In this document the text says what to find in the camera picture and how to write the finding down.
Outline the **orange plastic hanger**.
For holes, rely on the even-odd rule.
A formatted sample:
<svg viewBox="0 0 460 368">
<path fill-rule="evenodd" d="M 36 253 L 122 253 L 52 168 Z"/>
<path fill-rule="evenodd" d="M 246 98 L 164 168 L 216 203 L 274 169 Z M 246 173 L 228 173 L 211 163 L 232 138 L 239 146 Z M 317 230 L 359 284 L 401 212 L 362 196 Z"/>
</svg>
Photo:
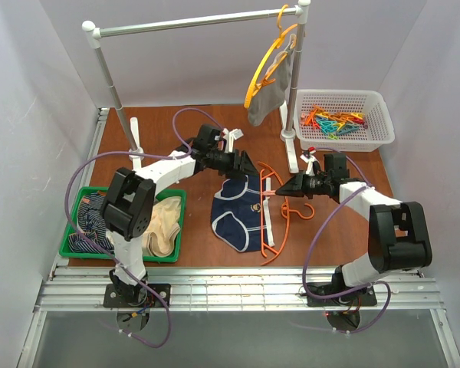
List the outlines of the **orange plastic hanger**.
<svg viewBox="0 0 460 368">
<path fill-rule="evenodd" d="M 263 195 L 265 190 L 276 190 L 284 185 L 278 171 L 269 164 L 258 161 L 260 214 L 260 248 L 261 266 L 271 265 L 283 253 L 291 231 L 291 220 L 298 217 L 310 221 L 315 217 L 315 208 L 310 203 L 293 206 L 288 196 Z"/>
</svg>

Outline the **navy blue underwear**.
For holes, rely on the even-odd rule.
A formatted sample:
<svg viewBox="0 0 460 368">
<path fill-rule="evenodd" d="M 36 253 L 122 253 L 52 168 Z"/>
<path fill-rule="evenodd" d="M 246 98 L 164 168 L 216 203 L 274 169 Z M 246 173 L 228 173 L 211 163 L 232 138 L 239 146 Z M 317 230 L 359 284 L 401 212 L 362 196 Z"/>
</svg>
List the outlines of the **navy blue underwear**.
<svg viewBox="0 0 460 368">
<path fill-rule="evenodd" d="M 274 247 L 269 200 L 260 189 L 257 176 L 226 179 L 213 197 L 212 231 L 239 253 L 260 251 L 263 241 Z"/>
</svg>

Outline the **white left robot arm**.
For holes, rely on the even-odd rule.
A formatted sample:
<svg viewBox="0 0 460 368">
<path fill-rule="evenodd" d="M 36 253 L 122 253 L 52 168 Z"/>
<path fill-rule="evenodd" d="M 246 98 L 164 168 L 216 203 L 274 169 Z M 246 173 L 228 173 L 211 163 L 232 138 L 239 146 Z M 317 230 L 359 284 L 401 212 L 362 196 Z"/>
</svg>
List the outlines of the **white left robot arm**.
<svg viewBox="0 0 460 368">
<path fill-rule="evenodd" d="M 100 214 L 117 259 L 110 280 L 124 302 L 138 306 L 147 299 L 141 240 L 149 227 L 156 195 L 204 169 L 214 169 L 227 179 L 256 176 L 248 154 L 234 148 L 235 141 L 242 137 L 240 129 L 204 124 L 197 136 L 184 140 L 167 159 L 139 169 L 122 167 L 115 172 Z"/>
</svg>

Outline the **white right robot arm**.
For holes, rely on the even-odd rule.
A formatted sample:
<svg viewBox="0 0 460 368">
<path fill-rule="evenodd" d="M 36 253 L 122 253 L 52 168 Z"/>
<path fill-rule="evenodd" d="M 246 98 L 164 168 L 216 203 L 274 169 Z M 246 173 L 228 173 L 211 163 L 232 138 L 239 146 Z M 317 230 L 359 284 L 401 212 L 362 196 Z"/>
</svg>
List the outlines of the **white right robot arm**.
<svg viewBox="0 0 460 368">
<path fill-rule="evenodd" d="M 303 283 L 304 293 L 315 300 L 356 294 L 393 271 L 425 268 L 432 263 L 422 205 L 390 198 L 364 177 L 351 177 L 348 166 L 352 162 L 344 153 L 327 153 L 322 163 L 312 161 L 308 170 L 294 174 L 274 192 L 277 196 L 308 199 L 327 196 L 338 209 L 348 207 L 368 222 L 365 254 L 338 266 L 327 284 L 311 288 Z"/>
</svg>

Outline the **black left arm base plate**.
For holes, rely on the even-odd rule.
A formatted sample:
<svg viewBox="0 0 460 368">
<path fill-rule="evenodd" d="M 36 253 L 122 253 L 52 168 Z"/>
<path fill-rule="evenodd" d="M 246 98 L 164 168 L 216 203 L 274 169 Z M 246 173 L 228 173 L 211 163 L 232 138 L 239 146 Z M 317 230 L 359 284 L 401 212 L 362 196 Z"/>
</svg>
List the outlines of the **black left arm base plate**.
<svg viewBox="0 0 460 368">
<path fill-rule="evenodd" d="M 167 305 L 170 303 L 171 284 L 148 284 L 158 293 Z M 108 284 L 103 298 L 103 307 L 106 308 L 144 308 L 163 307 L 162 302 L 139 285 L 129 285 L 126 291 L 114 284 Z"/>
</svg>

